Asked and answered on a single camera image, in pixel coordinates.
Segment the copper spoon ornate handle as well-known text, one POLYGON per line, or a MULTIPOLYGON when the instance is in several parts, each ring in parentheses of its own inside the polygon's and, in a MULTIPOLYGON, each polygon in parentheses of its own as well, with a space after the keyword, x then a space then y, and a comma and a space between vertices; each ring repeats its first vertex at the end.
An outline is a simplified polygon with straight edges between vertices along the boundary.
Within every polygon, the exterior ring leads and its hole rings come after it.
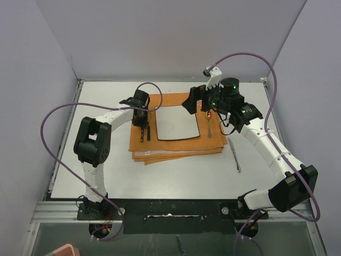
POLYGON ((207 136, 208 138, 211 138, 212 137, 212 133, 211 133, 211 129, 210 129, 210 120, 212 118, 212 114, 210 111, 207 111, 206 114, 205 114, 205 118, 208 122, 208 133, 207 133, 207 136))

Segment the silver metal fork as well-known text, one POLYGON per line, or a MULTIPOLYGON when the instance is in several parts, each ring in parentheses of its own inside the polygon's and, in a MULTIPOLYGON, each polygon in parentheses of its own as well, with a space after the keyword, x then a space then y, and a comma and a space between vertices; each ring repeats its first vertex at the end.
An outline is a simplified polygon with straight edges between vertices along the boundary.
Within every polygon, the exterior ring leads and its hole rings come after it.
POLYGON ((141 137, 140 137, 140 142, 143 143, 144 142, 144 128, 141 128, 141 137))

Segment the gold fork black handle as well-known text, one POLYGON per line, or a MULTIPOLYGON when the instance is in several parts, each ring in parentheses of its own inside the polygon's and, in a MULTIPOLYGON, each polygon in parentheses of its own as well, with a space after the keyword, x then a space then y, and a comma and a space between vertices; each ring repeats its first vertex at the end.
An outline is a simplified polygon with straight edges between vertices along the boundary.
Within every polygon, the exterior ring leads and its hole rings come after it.
POLYGON ((150 115, 148 114, 147 116, 147 141, 150 141, 151 140, 151 128, 150 128, 150 115))

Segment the white square plate black rim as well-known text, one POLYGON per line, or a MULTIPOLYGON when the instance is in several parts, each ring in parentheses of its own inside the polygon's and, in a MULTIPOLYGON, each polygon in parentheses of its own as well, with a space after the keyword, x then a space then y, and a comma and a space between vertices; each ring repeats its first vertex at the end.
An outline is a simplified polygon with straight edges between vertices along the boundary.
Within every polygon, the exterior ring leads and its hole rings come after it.
POLYGON ((162 141, 185 140, 200 136, 195 114, 182 106, 162 106, 155 112, 157 138, 162 141))

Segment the orange cloth placemat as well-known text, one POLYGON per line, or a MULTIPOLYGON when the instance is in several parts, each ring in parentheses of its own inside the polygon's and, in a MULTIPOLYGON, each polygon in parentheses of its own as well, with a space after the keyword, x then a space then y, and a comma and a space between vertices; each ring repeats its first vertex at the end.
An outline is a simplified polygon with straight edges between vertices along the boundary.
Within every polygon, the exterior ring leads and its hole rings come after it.
POLYGON ((205 113, 200 111, 200 107, 197 107, 195 116, 198 121, 200 136, 192 139, 174 141, 158 140, 155 113, 150 114, 150 141, 147 141, 147 135, 144 135, 144 142, 141 143, 141 129, 132 125, 129 142, 129 151, 132 152, 132 159, 148 165, 187 156, 221 153, 228 142, 227 138, 221 134, 218 115, 212 114, 210 120, 211 138, 207 136, 208 122, 205 118, 205 113))

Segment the silver table knife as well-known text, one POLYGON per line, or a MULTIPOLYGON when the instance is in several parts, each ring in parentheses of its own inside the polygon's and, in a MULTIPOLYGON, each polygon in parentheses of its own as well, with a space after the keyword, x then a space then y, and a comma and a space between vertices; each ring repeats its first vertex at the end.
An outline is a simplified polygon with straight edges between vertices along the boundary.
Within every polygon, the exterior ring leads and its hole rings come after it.
POLYGON ((235 150, 234 144, 230 138, 228 138, 228 144, 230 145, 230 149, 231 149, 232 155, 233 155, 235 163, 236 163, 237 171, 238 171, 238 173, 241 173, 241 167, 240 167, 240 164, 238 162, 236 150, 235 150))

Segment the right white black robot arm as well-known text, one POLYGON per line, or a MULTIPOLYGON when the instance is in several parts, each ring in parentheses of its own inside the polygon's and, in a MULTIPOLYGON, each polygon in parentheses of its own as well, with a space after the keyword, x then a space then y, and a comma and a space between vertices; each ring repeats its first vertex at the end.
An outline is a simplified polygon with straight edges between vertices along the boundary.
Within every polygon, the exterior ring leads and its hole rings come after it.
POLYGON ((198 101, 204 112, 212 110, 230 116, 234 131, 255 147, 278 182, 273 188, 255 189, 240 196, 237 212, 241 217, 249 218, 257 209, 272 207, 286 212, 312 197, 318 171, 312 165, 304 165, 285 148, 266 125, 262 113, 240 94, 238 79, 224 78, 211 88, 192 87, 182 106, 195 114, 198 101))

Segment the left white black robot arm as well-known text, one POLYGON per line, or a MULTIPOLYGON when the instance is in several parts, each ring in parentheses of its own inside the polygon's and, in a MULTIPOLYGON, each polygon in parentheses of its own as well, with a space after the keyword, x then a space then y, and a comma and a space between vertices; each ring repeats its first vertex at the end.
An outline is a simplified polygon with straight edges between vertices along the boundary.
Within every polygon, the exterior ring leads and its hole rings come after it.
POLYGON ((108 214, 105 203, 108 193, 104 185, 104 162, 107 160, 111 147, 111 132, 131 121, 133 126, 141 129, 140 141, 144 141, 144 131, 149 126, 148 109, 149 95, 135 90, 132 97, 119 102, 117 111, 110 111, 96 118, 84 117, 74 144, 74 153, 82 164, 85 181, 87 182, 85 208, 96 219, 103 219, 108 214))

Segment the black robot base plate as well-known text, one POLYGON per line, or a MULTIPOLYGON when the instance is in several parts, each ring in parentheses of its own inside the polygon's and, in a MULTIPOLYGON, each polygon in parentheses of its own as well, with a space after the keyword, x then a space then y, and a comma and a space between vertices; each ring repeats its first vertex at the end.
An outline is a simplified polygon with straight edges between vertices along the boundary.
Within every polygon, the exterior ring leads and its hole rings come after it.
POLYGON ((104 238, 115 221, 123 224, 123 234, 203 234, 234 235, 250 219, 242 231, 254 237, 258 220, 269 215, 262 210, 252 216, 252 210, 240 207, 236 199, 114 199, 115 206, 102 202, 96 210, 85 199, 78 205, 77 220, 89 221, 89 232, 104 238))

